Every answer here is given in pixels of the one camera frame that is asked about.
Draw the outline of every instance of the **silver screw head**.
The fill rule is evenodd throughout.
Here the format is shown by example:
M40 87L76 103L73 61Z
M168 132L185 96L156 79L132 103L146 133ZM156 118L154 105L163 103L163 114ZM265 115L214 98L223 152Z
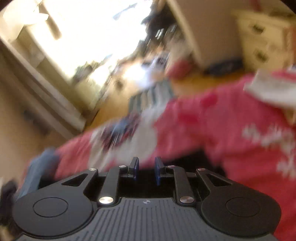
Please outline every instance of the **silver screw head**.
M183 197L180 198L180 202L181 203L186 203L186 204L193 203L194 198L190 197L190 196L183 196Z
M99 199L99 202L102 204L110 204L110 203L114 202L114 199L112 197L106 196L106 197L101 197Z

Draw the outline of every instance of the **wall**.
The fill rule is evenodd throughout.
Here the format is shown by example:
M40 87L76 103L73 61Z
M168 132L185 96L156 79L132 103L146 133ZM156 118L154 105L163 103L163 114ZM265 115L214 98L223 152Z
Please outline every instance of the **wall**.
M1 36L9 42L15 40L36 7L35 0L13 0L0 13Z
M248 0L168 0L201 67L241 56L233 9L249 9Z
M0 80L0 179L23 179L29 161L47 147L59 147L65 142L55 131L49 135L40 132L32 122L25 120L24 107Z
M292 12L282 1L280 0L260 0L260 4L263 11L270 12L272 9Z

